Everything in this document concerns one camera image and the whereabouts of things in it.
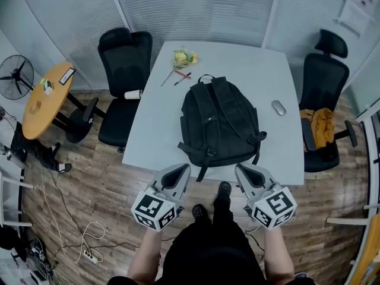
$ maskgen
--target person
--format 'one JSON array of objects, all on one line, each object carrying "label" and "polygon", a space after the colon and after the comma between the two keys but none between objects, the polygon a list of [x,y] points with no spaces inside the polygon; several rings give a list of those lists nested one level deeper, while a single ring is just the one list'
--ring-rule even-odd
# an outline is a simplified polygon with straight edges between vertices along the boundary
[{"label": "person", "polygon": [[200,204],[192,209],[195,222],[173,241],[155,282],[160,261],[162,232],[147,229],[126,277],[113,277],[108,285],[165,284],[274,284],[314,285],[310,278],[295,278],[292,259],[280,227],[265,230],[265,275],[248,239],[230,211],[231,185],[222,182],[214,201],[214,219]]},{"label": "person", "polygon": [[28,140],[23,134],[22,125],[0,106],[0,143],[3,150],[10,148],[22,161],[26,160],[27,153],[33,155],[42,166],[59,173],[69,172],[70,163],[60,164],[55,156],[61,146],[57,142],[54,146],[45,147],[39,140]]}]

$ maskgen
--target black backpack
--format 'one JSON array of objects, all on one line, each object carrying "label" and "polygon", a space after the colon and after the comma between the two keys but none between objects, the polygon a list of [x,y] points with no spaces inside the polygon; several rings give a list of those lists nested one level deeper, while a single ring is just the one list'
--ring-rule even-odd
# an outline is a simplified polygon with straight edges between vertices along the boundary
[{"label": "black backpack", "polygon": [[185,96],[180,118],[183,142],[178,144],[192,164],[202,167],[197,182],[208,167],[245,162],[255,154],[252,164],[257,164],[260,142],[267,136],[259,130],[256,109],[235,85],[226,77],[213,76],[204,84],[202,77]]}]

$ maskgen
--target backpack handle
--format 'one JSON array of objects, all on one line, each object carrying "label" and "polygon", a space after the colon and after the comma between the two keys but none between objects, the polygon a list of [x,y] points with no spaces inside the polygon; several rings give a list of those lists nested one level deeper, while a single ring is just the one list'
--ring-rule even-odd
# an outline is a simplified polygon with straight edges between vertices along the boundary
[{"label": "backpack handle", "polygon": [[201,83],[201,79],[202,79],[203,76],[210,76],[210,77],[212,77],[213,79],[215,79],[215,77],[212,76],[212,75],[204,74],[204,75],[202,75],[202,76],[199,77],[199,79],[198,79],[198,83]]}]

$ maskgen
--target chair headrest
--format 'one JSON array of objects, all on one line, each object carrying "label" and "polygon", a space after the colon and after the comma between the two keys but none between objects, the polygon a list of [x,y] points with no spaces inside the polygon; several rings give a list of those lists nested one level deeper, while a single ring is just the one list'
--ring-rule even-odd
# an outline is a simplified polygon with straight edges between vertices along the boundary
[{"label": "chair headrest", "polygon": [[105,32],[99,40],[99,50],[106,51],[118,46],[135,45],[130,30],[126,27],[117,27]]},{"label": "chair headrest", "polygon": [[346,58],[349,54],[346,42],[340,36],[328,30],[319,31],[319,40],[315,49],[341,58]]}]

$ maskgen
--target round wooden table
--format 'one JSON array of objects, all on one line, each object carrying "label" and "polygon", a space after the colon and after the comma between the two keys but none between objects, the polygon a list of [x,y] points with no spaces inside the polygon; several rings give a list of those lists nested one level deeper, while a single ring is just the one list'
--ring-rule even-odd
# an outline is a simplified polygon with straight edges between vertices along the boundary
[{"label": "round wooden table", "polygon": [[[23,116],[23,134],[29,140],[41,136],[51,123],[64,130],[68,141],[72,143],[81,141],[89,132],[92,117],[89,122],[83,121],[86,106],[69,93],[74,75],[64,85],[59,82],[70,68],[74,68],[70,62],[62,62],[43,76],[52,83],[53,91],[50,95],[45,94],[43,85],[39,83],[31,92]],[[77,107],[69,118],[59,111],[66,98]]]}]

